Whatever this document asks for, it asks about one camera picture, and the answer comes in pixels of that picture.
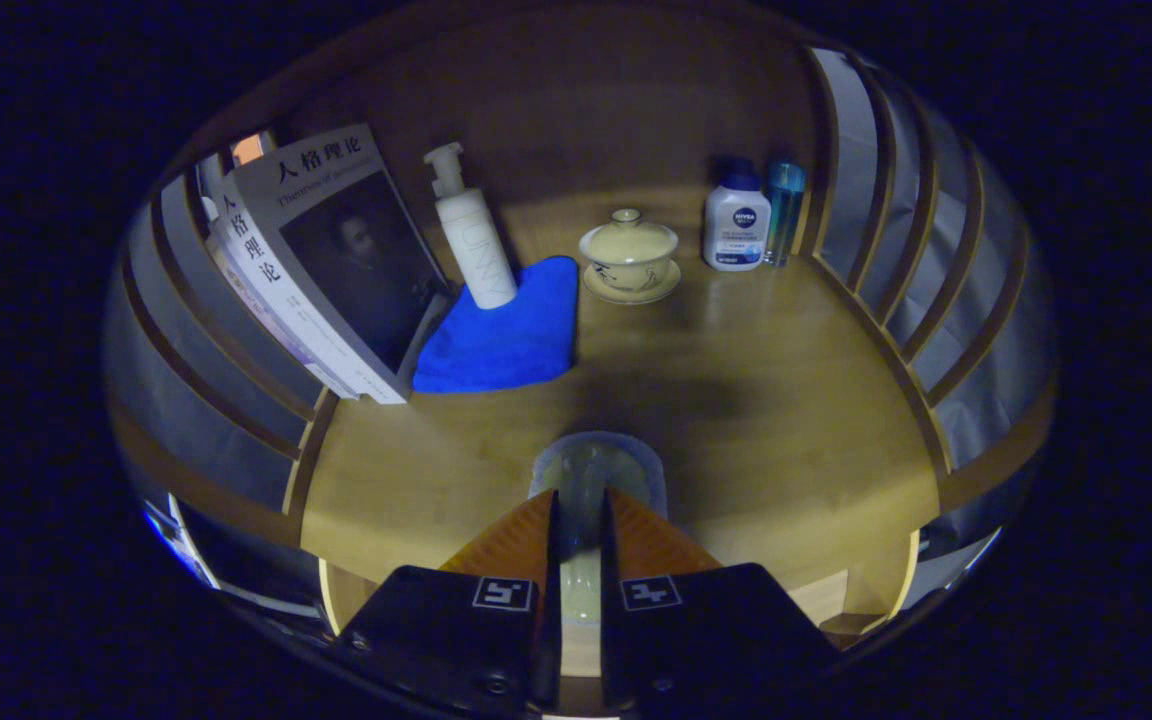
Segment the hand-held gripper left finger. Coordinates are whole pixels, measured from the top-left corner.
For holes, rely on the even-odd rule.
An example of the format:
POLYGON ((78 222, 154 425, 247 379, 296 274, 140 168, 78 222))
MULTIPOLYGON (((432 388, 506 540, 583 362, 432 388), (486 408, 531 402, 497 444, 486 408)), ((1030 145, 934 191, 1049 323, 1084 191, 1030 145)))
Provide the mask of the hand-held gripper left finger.
POLYGON ((334 643, 353 682, 425 719, 535 719, 556 702, 558 492, 494 521, 442 568, 399 566, 334 643))

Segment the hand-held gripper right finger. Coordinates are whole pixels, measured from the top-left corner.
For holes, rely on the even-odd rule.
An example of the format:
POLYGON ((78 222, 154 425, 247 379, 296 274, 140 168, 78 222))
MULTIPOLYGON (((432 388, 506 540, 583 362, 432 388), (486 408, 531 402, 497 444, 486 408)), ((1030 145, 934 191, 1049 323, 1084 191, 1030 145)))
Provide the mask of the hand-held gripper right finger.
POLYGON ((602 500, 602 691, 628 717, 785 717, 841 660, 755 562, 721 564, 649 507, 602 500))

